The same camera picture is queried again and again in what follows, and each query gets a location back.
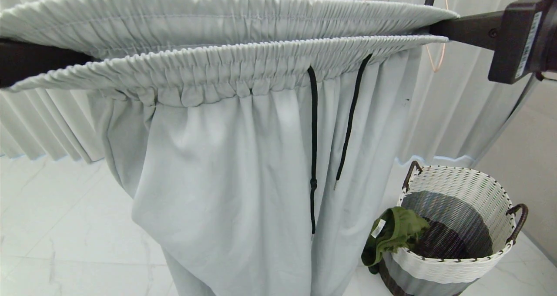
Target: white label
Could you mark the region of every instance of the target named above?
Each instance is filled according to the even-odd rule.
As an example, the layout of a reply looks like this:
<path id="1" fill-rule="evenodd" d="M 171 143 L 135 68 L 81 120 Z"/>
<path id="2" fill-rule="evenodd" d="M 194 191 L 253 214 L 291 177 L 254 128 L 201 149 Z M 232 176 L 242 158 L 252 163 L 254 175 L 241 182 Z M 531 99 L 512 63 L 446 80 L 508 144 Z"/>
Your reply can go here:
<path id="1" fill-rule="evenodd" d="M 534 15 L 534 20 L 532 21 L 532 26 L 530 27 L 530 32 L 526 40 L 526 46 L 524 46 L 523 56 L 520 60 L 519 68 L 517 70 L 515 78 L 519 78 L 524 74 L 526 62 L 528 61 L 528 57 L 530 56 L 530 52 L 532 50 L 532 45 L 534 44 L 534 39 L 536 38 L 537 28 L 540 26 L 540 20 L 541 12 L 537 12 Z"/>
<path id="2" fill-rule="evenodd" d="M 384 226 L 385 226 L 385 220 L 380 219 L 379 223 L 377 223 L 376 229 L 373 230 L 373 232 L 372 232 L 372 237 L 376 239 L 377 236 L 379 235 L 379 233 L 381 233 L 381 231 L 383 230 Z"/>

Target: green garment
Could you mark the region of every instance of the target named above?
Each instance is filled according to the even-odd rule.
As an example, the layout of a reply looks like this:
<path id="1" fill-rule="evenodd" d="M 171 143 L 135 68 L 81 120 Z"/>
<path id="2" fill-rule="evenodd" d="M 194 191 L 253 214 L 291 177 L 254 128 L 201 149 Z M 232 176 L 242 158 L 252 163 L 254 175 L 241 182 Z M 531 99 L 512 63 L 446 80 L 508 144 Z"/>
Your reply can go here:
<path id="1" fill-rule="evenodd" d="M 384 223 L 382 230 L 380 227 L 377 229 L 381 220 L 384 221 L 381 222 Z M 393 207 L 385 210 L 373 223 L 372 232 L 362 252 L 362 262 L 371 273 L 377 274 L 384 252 L 396 252 L 398 248 L 412 249 L 420 234 L 428 227 L 429 223 L 411 209 Z"/>

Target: laundry basket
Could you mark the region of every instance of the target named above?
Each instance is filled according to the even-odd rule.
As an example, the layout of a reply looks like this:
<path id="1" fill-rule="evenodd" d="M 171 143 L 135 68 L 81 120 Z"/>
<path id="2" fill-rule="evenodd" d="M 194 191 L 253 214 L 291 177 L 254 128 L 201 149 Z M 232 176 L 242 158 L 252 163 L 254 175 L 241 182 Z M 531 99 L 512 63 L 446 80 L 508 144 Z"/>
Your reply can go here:
<path id="1" fill-rule="evenodd" d="M 398 206 L 430 228 L 412 251 L 383 255 L 379 273 L 395 296 L 461 294 L 513 248 L 528 214 L 523 204 L 513 207 L 493 177 L 473 169 L 422 168 L 414 161 L 402 189 Z"/>

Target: marble floor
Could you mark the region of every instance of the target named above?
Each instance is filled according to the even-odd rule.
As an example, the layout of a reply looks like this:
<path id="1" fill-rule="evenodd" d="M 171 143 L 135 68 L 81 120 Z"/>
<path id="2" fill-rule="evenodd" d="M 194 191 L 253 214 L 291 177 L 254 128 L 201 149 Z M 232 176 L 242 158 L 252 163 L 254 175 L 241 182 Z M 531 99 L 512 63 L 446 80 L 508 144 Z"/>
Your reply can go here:
<path id="1" fill-rule="evenodd" d="M 405 173 L 394 168 L 389 186 Z M 103 161 L 2 157 L 0 179 L 0 296 L 177 296 L 161 249 L 131 221 L 131 199 Z M 344 294 L 388 295 L 364 267 Z M 557 296 L 557 269 L 521 235 L 463 295 Z"/>

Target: waistband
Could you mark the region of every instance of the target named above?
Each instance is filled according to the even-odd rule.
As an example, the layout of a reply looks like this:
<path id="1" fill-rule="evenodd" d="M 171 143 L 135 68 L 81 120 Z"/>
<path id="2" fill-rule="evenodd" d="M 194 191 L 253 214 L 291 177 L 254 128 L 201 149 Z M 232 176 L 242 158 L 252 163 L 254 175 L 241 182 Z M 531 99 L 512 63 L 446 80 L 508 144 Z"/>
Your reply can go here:
<path id="1" fill-rule="evenodd" d="M 189 107 L 223 98 L 266 95 L 308 86 L 307 70 L 327 80 L 439 36 L 373 36 L 201 47 L 89 62 L 27 78 L 7 91 L 32 88 L 101 90 L 117 100 Z"/>
<path id="2" fill-rule="evenodd" d="M 411 34 L 454 12 L 360 0 L 40 0 L 0 12 L 0 37 L 101 60 L 225 44 Z"/>

